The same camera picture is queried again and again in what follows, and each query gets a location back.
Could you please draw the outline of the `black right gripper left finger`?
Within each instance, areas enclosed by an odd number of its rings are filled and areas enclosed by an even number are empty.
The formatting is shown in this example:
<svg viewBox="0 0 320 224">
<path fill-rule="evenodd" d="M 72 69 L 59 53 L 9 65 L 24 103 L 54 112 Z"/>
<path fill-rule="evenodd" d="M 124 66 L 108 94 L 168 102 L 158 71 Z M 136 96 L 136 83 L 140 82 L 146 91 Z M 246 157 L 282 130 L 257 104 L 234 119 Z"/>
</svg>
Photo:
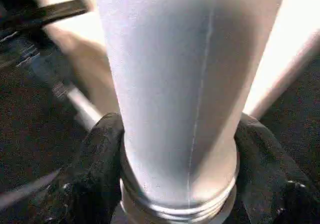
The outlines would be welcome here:
<svg viewBox="0 0 320 224">
<path fill-rule="evenodd" d="M 73 167 L 73 223 L 110 223 L 121 191 L 122 118 L 105 115 L 82 143 Z"/>
</svg>

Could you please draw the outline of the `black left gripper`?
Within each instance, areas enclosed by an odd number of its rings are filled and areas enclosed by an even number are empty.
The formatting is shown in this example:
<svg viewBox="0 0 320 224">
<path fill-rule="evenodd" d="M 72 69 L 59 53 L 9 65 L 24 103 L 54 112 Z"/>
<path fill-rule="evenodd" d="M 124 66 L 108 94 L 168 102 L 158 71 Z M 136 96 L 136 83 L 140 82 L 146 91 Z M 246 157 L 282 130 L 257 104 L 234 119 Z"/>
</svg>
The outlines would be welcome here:
<svg viewBox="0 0 320 224">
<path fill-rule="evenodd" d="M 37 0 L 0 0 L 0 69 L 23 69 L 45 83 L 59 100 L 74 88 L 72 67 L 61 49 L 45 36 L 44 46 L 27 32 L 91 11 L 89 0 L 70 0 L 41 7 Z"/>
</svg>

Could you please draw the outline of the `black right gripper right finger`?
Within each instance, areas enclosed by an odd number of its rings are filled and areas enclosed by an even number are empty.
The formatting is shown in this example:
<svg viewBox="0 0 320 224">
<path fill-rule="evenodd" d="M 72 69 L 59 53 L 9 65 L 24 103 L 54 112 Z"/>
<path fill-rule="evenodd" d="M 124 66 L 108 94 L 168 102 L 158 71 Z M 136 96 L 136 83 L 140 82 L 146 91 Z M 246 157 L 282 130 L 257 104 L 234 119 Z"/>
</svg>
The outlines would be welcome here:
<svg viewBox="0 0 320 224">
<path fill-rule="evenodd" d="M 239 195 L 251 223 L 319 223 L 319 190 L 255 118 L 241 116 L 235 133 Z"/>
</svg>

